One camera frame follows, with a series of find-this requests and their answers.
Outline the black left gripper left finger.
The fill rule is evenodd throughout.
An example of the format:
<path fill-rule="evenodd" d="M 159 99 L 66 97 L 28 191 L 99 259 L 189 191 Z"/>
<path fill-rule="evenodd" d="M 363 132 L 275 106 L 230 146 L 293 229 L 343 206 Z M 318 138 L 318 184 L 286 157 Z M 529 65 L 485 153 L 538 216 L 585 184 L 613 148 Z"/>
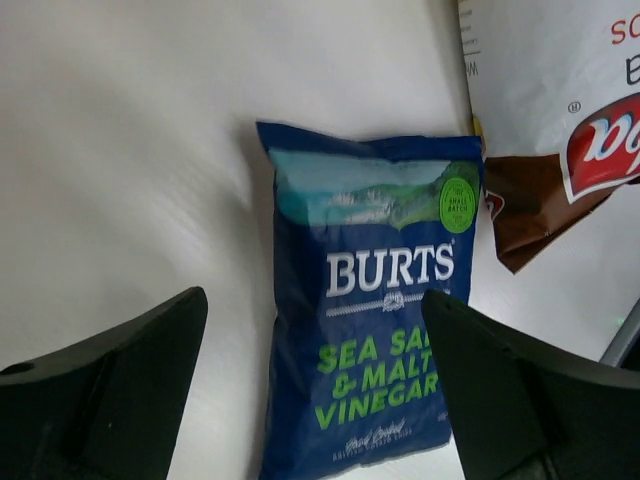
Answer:
<path fill-rule="evenodd" d="M 208 313 L 191 287 L 1 371 L 4 479 L 164 479 Z"/>

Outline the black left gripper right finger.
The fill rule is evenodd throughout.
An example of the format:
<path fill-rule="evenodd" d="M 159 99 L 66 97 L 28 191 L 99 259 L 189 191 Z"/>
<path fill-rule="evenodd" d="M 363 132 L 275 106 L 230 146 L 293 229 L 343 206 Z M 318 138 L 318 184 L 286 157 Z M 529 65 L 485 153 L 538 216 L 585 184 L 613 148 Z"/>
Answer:
<path fill-rule="evenodd" d="M 443 292 L 422 314 L 466 478 L 638 478 L 637 307 L 598 361 Z"/>

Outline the Burts sea salt vinegar bag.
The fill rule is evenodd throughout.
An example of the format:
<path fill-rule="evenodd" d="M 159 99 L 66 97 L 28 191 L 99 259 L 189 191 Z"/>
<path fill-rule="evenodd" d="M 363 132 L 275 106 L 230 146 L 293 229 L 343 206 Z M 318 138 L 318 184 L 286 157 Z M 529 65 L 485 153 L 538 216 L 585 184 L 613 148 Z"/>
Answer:
<path fill-rule="evenodd" d="M 321 479 L 447 444 L 421 302 L 469 299 L 480 138 L 256 128 L 275 172 L 261 477 Z"/>

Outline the right Chuba cassava chips bag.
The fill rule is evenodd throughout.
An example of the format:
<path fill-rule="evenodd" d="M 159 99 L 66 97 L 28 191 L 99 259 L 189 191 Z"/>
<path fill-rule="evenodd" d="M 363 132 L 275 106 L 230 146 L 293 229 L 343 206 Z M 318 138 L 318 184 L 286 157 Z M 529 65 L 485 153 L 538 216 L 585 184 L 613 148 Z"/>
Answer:
<path fill-rule="evenodd" d="M 495 250 L 517 272 L 639 180 L 639 5 L 462 1 L 457 10 Z"/>

